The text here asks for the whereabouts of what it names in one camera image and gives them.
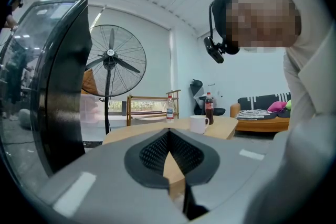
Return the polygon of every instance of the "fan blade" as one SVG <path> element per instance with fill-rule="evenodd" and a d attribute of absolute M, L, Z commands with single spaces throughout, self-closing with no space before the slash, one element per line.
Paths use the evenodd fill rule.
<path fill-rule="evenodd" d="M 110 33 L 110 50 L 113 50 L 114 47 L 114 29 L 111 29 L 111 33 Z"/>
<path fill-rule="evenodd" d="M 122 67 L 125 67 L 126 69 L 128 70 L 131 70 L 131 71 L 134 71 L 136 73 L 140 73 L 140 71 L 138 69 L 136 69 L 135 67 L 132 67 L 130 64 L 124 62 L 123 60 L 117 58 L 117 57 L 114 57 L 114 60 L 120 64 Z"/>
<path fill-rule="evenodd" d="M 98 65 L 99 63 L 103 62 L 106 58 L 108 58 L 108 56 L 105 56 L 105 57 L 102 57 L 102 58 L 99 58 L 97 60 L 92 61 L 87 66 L 85 66 L 85 70 L 89 70 L 90 68 Z"/>

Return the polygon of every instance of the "green pillow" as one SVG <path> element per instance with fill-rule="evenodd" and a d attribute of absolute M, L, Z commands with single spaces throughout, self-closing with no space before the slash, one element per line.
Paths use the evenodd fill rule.
<path fill-rule="evenodd" d="M 288 110 L 290 110 L 292 108 L 292 102 L 291 102 L 291 100 L 289 100 L 287 102 L 287 104 L 285 105 L 285 108 L 288 109 Z"/>

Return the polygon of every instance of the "sofa armrest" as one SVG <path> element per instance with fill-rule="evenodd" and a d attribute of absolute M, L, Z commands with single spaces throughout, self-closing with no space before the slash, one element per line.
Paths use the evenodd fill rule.
<path fill-rule="evenodd" d="M 230 117 L 234 118 L 240 112 L 240 104 L 236 103 L 230 107 Z"/>

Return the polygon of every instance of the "white mug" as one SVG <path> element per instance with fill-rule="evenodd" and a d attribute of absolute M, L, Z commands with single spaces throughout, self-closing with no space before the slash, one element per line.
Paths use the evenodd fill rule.
<path fill-rule="evenodd" d="M 190 116 L 190 131 L 198 134 L 204 134 L 205 129 L 209 126 L 209 119 L 205 116 L 195 115 Z"/>

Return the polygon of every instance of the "cola bottle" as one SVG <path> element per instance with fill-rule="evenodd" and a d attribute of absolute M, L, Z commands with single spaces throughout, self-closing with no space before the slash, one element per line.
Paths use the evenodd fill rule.
<path fill-rule="evenodd" d="M 210 92 L 206 94 L 205 116 L 209 119 L 209 125 L 214 123 L 214 100 L 212 99 Z"/>

